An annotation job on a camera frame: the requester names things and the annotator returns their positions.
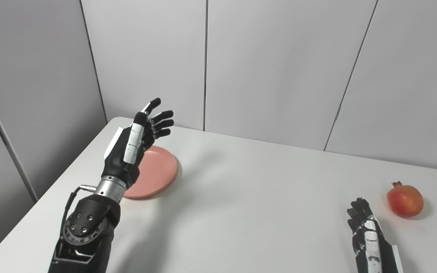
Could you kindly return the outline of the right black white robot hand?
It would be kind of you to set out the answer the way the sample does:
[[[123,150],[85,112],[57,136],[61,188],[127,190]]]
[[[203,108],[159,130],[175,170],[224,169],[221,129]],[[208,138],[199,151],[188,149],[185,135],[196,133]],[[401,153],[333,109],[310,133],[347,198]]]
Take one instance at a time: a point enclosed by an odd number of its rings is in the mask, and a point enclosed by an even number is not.
[[[347,209],[347,224],[352,230],[352,248],[359,273],[403,273],[396,245],[384,236],[367,200],[357,198]]]

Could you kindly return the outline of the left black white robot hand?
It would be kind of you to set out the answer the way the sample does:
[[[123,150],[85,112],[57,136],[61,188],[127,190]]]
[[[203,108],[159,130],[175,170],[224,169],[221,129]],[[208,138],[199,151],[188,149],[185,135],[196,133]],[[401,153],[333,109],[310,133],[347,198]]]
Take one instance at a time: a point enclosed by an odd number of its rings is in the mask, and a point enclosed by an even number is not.
[[[155,98],[142,111],[137,112],[131,125],[117,134],[115,143],[105,156],[102,176],[123,182],[125,190],[137,181],[138,167],[144,152],[149,150],[156,139],[171,134],[170,127],[174,125],[172,110],[149,116],[160,104],[161,99]]]

